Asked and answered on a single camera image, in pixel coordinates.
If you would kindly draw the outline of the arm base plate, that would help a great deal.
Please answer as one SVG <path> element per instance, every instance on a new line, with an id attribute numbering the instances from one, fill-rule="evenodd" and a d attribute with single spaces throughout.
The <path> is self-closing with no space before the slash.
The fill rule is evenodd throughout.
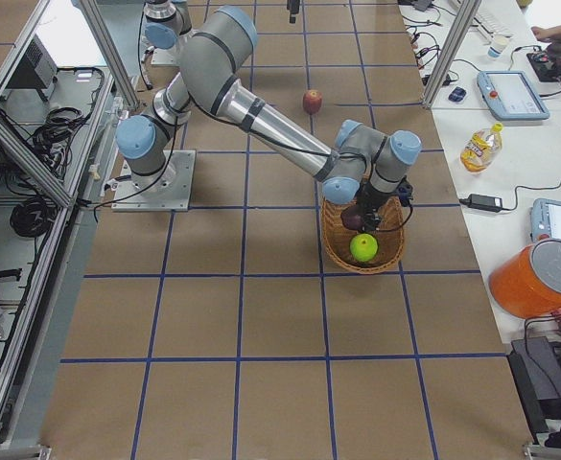
<path id="1" fill-rule="evenodd" d="M 168 49 L 155 48 L 152 53 L 151 64 L 152 66 L 178 67 L 178 56 L 179 51 L 176 45 Z"/>
<path id="2" fill-rule="evenodd" d="M 129 179 L 116 186 L 111 208 L 116 212 L 186 212 L 189 208 L 197 152 L 165 149 L 169 165 L 151 176 L 141 176 L 123 161 Z"/>

